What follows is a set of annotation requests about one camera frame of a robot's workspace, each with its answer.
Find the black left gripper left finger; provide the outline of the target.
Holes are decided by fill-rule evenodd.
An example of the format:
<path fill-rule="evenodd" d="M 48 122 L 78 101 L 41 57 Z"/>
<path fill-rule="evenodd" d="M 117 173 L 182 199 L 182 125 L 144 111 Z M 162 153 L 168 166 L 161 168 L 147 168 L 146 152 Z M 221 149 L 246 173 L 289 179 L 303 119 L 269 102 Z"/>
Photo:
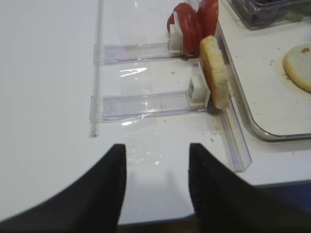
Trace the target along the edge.
<path fill-rule="evenodd" d="M 114 144 L 82 177 L 0 223 L 2 233 L 115 233 L 127 181 L 126 148 Z"/>

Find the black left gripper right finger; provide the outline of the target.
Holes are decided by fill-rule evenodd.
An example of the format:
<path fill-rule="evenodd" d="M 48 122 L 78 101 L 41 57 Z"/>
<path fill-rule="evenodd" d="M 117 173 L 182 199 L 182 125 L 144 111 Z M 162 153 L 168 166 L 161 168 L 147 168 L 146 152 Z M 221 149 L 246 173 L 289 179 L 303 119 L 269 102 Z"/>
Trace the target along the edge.
<path fill-rule="evenodd" d="M 202 144 L 189 148 L 189 192 L 202 233 L 309 233 L 311 215 L 248 184 Z"/>

